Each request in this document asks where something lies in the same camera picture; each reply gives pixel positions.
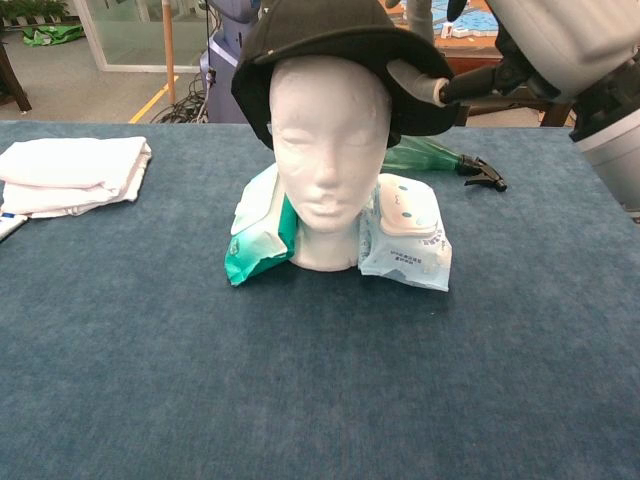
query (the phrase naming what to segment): wooden pole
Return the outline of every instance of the wooden pole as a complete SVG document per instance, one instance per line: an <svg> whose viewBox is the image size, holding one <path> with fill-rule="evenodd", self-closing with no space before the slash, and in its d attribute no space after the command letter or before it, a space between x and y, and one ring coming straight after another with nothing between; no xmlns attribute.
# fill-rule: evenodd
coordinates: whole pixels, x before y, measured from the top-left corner
<svg viewBox="0 0 640 480"><path fill-rule="evenodd" d="M176 86L173 79L173 24L171 23L171 2L162 0L162 26L164 30L164 53L167 63L167 85L169 103L176 103Z"/></svg>

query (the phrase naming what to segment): wet wipes package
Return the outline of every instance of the wet wipes package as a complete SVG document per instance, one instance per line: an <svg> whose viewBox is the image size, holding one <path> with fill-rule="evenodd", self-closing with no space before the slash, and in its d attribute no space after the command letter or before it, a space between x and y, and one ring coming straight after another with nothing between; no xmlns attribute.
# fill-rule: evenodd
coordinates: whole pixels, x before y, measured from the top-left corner
<svg viewBox="0 0 640 480"><path fill-rule="evenodd" d="M451 254L431 187L381 174L360 216L358 268L362 274L446 292Z"/></svg>
<svg viewBox="0 0 640 480"><path fill-rule="evenodd" d="M224 260L231 284L240 285L291 258L297 227L298 217L273 164L249 182L236 207Z"/></svg>

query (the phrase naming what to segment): white wet wipes package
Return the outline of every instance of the white wet wipes package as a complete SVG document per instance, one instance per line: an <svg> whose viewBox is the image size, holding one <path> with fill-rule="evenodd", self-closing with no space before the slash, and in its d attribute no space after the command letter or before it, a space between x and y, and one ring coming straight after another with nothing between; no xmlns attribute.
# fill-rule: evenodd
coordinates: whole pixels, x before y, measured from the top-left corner
<svg viewBox="0 0 640 480"><path fill-rule="evenodd" d="M451 254L431 187L381 174L360 217L362 274L447 292Z"/></svg>

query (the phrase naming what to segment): green wet wipes package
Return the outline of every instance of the green wet wipes package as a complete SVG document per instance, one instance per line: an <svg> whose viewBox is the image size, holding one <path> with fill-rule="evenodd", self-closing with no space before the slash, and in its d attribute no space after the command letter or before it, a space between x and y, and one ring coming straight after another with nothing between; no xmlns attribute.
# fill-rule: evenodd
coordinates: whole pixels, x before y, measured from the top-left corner
<svg viewBox="0 0 640 480"><path fill-rule="evenodd" d="M291 258L297 228L298 216L273 164L249 182L236 207L224 260L231 285Z"/></svg>

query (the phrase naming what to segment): hat brim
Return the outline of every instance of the hat brim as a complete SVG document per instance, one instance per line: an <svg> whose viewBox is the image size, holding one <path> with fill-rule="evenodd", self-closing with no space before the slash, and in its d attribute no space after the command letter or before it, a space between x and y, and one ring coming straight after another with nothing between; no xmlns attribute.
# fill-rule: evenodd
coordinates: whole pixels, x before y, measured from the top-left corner
<svg viewBox="0 0 640 480"><path fill-rule="evenodd" d="M444 108L422 102L400 86L387 71L391 60L403 59L432 78L451 78L442 54L419 35L396 27L354 27L273 50L254 59L256 65L274 64L305 55L329 55L359 63L375 73L392 98L391 130L400 135L436 135L448 130L458 105Z"/></svg>

